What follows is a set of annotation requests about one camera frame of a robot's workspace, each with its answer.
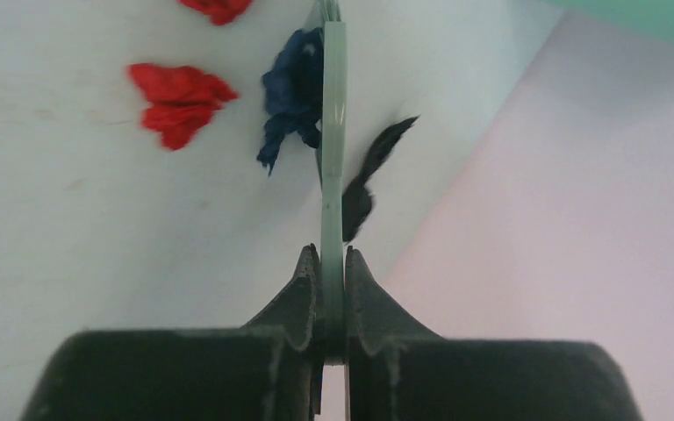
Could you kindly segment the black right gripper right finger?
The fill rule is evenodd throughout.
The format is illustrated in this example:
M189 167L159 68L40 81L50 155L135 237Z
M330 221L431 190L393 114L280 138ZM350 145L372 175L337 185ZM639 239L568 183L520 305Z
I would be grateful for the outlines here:
M446 339L345 268L350 420L639 420L615 360L589 342Z

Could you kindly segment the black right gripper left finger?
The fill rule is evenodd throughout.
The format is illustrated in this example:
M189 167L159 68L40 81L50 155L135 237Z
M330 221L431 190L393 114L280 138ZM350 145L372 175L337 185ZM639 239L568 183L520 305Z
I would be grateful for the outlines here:
M24 420L312 420L321 409L319 256L236 328L78 332L55 350Z

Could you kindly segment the mint green hand brush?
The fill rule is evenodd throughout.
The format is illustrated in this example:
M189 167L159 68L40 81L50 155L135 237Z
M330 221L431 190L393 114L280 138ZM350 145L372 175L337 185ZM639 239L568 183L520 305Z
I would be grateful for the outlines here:
M317 158L322 193L319 343L324 351L325 363L338 366L346 361L341 196L348 98L347 25L341 17L341 8L337 1L316 1L314 8L324 49L322 139Z

